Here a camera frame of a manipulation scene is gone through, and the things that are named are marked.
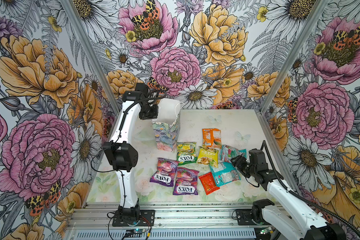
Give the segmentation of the teal white snack packet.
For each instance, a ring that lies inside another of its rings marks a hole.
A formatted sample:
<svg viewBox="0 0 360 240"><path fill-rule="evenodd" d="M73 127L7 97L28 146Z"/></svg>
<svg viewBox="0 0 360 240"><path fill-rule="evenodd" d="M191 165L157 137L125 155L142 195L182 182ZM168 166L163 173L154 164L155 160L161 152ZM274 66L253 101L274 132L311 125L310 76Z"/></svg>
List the teal white snack packet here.
<svg viewBox="0 0 360 240"><path fill-rule="evenodd" d="M218 163L217 166L210 165L210 169L217 187L221 187L241 179L238 171L232 163L221 162Z"/></svg>

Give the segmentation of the teal pink candy packet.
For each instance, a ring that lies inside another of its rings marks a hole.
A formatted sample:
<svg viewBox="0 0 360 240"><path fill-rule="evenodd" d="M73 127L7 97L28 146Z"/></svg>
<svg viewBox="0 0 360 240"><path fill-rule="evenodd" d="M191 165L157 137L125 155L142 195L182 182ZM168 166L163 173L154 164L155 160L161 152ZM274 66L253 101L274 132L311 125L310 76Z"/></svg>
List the teal pink candy packet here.
<svg viewBox="0 0 360 240"><path fill-rule="evenodd" d="M233 158L236 158L237 156L243 156L245 158L247 158L247 150L243 149L243 150L239 150L237 148L228 146L228 145L223 145L221 152L220 152L220 159L221 162L228 162L231 163Z"/></svg>

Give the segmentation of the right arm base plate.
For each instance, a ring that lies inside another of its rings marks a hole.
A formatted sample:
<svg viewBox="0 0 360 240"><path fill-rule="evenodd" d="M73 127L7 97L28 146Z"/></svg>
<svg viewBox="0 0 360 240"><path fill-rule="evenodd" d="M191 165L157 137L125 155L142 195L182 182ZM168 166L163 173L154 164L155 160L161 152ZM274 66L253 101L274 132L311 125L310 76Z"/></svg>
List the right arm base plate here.
<svg viewBox="0 0 360 240"><path fill-rule="evenodd" d="M237 221L239 226L272 226L270 223L264 220L259 220L256 222L250 209L236 209L232 214L232 218Z"/></svg>

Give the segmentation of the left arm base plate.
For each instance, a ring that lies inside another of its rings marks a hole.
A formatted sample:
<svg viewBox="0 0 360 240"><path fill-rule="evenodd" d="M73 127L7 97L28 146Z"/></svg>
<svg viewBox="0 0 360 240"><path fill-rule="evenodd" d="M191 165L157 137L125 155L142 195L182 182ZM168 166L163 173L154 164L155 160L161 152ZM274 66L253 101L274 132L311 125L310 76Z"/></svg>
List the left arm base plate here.
<svg viewBox="0 0 360 240"><path fill-rule="evenodd" d="M112 217L113 227L153 227L155 222L155 210L119 211Z"/></svg>

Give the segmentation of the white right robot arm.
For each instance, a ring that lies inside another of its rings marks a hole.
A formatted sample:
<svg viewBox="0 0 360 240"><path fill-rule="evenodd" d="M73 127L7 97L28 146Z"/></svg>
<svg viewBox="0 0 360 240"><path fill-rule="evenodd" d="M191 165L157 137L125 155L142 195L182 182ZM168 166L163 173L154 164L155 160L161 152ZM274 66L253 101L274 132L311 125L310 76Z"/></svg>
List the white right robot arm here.
<svg viewBox="0 0 360 240"><path fill-rule="evenodd" d="M231 163L245 178L255 182L273 196L285 210L269 199L255 201L249 215L258 224L270 224L288 240L344 240L346 233L337 223L328 222L315 212L313 204L296 194L274 169L268 151L253 149L249 158L239 155Z"/></svg>

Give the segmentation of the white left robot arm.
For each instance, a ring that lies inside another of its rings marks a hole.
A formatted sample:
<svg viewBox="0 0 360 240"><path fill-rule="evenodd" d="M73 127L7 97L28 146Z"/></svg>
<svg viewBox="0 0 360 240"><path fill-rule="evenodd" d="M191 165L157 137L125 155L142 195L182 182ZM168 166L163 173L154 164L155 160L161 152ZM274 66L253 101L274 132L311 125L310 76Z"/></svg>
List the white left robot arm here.
<svg viewBox="0 0 360 240"><path fill-rule="evenodd" d="M151 120L158 116L158 107L150 104L150 101L154 100L148 90L125 92L122 109L116 121L116 131L111 139L103 144L106 158L118 176L121 212L138 206L133 168L138 163L139 154L132 146L132 133L138 119Z"/></svg>

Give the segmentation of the yellow snack packet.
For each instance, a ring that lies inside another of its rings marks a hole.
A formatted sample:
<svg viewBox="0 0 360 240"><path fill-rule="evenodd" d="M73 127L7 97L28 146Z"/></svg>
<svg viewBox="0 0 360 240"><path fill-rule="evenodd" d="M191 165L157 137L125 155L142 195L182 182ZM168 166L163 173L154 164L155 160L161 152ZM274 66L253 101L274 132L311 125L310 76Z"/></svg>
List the yellow snack packet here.
<svg viewBox="0 0 360 240"><path fill-rule="evenodd" d="M219 150L207 147L200 147L197 163L218 167Z"/></svg>

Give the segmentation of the floral paper gift bag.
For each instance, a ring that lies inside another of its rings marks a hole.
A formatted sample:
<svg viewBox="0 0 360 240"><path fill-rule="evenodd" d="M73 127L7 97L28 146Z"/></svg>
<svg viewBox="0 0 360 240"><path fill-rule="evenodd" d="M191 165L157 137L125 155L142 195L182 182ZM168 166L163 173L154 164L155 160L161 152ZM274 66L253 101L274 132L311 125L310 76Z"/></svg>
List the floral paper gift bag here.
<svg viewBox="0 0 360 240"><path fill-rule="evenodd" d="M152 120L157 149L173 152L180 132L181 102L164 98L158 108L158 117Z"/></svg>

